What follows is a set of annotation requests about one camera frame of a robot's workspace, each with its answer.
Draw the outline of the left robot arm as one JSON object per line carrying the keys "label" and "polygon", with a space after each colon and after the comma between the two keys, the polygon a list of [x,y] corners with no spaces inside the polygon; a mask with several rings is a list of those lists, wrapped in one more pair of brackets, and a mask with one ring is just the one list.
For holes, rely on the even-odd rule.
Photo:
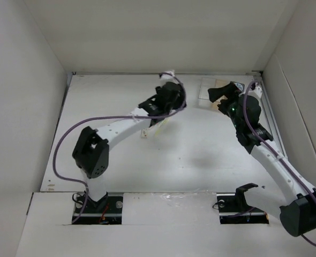
{"label": "left robot arm", "polygon": [[103,127],[82,131],[72,152],[77,167],[85,174],[89,197],[88,207],[101,212],[106,207],[108,193],[102,174],[109,165],[110,151],[132,134],[150,128],[169,117],[173,110],[186,107],[186,93],[181,83],[166,82],[156,87],[156,94],[139,104],[127,117]]}

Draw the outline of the clear small staples box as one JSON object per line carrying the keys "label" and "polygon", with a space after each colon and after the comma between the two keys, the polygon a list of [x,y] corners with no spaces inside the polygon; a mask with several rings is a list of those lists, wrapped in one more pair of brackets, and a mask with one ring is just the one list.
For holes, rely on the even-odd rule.
{"label": "clear small staples box", "polygon": [[140,137],[142,139],[147,139],[149,137],[149,130],[148,129],[141,130]]}

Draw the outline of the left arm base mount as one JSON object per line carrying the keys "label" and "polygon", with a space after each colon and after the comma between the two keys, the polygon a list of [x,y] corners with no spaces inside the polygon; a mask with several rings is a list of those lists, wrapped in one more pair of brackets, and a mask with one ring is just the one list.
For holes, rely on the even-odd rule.
{"label": "left arm base mount", "polygon": [[83,210],[85,192],[74,193],[72,200],[74,202],[73,225],[121,225],[122,223],[122,194],[107,193],[99,202],[88,198]]}

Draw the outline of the wooden tray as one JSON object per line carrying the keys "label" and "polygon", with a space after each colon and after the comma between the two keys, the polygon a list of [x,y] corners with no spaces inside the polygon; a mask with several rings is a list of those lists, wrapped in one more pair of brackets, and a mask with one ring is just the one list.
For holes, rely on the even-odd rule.
{"label": "wooden tray", "polygon": [[[227,81],[227,80],[216,79],[214,88],[222,88],[222,87],[226,86],[227,84],[229,84],[229,82],[230,82],[230,81]],[[216,101],[212,104],[211,109],[212,109],[212,110],[218,110],[219,108],[218,108],[217,105],[220,104],[220,101],[221,101],[221,100],[224,100],[224,99],[226,99],[226,97],[225,97],[225,96],[222,96],[221,98],[219,98],[218,100],[216,100]]]}

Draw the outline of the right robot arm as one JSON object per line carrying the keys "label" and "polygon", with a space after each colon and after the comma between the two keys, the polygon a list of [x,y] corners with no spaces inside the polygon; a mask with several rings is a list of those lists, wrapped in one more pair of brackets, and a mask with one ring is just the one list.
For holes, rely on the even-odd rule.
{"label": "right robot arm", "polygon": [[316,229],[316,187],[308,182],[279,151],[273,136],[260,124],[262,88],[229,82],[208,89],[209,100],[228,116],[241,146],[257,160],[280,188],[283,196],[268,194],[254,183],[236,189],[234,204],[245,213],[255,207],[278,219],[288,234],[305,236]]}

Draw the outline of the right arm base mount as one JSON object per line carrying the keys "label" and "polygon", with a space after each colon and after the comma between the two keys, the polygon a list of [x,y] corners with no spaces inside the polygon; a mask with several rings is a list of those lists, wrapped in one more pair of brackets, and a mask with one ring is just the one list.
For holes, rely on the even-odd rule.
{"label": "right arm base mount", "polygon": [[212,208],[219,212],[220,224],[269,224],[267,214],[259,208],[249,206],[244,193],[257,184],[249,183],[236,188],[232,193],[217,193]]}

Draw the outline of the blue cleaning gel jar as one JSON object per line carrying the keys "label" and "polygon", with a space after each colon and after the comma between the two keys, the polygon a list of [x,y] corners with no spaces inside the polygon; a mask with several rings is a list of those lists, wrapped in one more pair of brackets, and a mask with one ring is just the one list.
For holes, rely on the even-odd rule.
{"label": "blue cleaning gel jar", "polygon": [[243,93],[245,89],[245,85],[239,82],[234,82],[235,86]]}

